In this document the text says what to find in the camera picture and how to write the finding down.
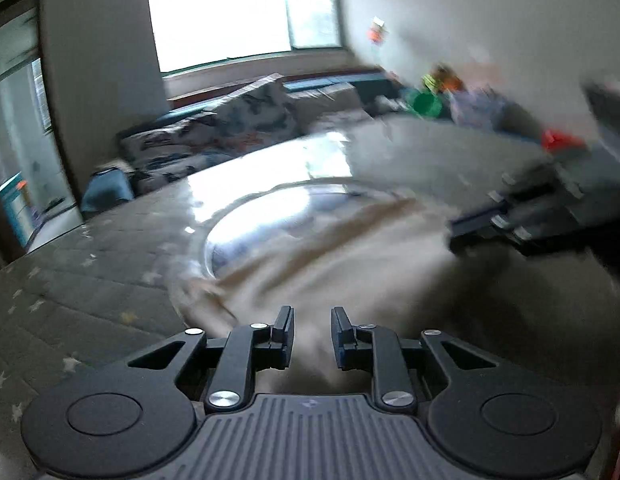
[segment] blue cloth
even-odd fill
[[[92,177],[80,202],[80,210],[87,215],[94,215],[132,200],[134,193],[125,173],[112,168]]]

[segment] floor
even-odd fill
[[[51,242],[61,235],[64,235],[66,232],[71,231],[82,223],[83,219],[78,212],[78,207],[73,207],[58,216],[55,216],[43,224],[43,227],[41,227],[41,230],[34,238],[34,241],[27,252],[31,253],[33,250],[45,245],[48,242]]]

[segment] window sill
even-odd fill
[[[347,48],[312,48],[230,59],[163,76],[168,99],[205,88],[258,78],[271,73],[293,76],[353,68],[360,63]]]

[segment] green object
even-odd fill
[[[433,119],[441,115],[443,103],[441,99],[430,92],[416,91],[406,99],[408,110],[420,117],[431,117]]]

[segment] circular black cover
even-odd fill
[[[30,403],[22,435],[34,462],[60,476],[133,476],[179,450],[195,428],[192,403],[160,370],[106,368],[53,392]]]
[[[587,462],[600,437],[590,402],[533,374],[488,376],[463,372],[432,402],[427,424],[445,452],[505,478],[550,478]]]

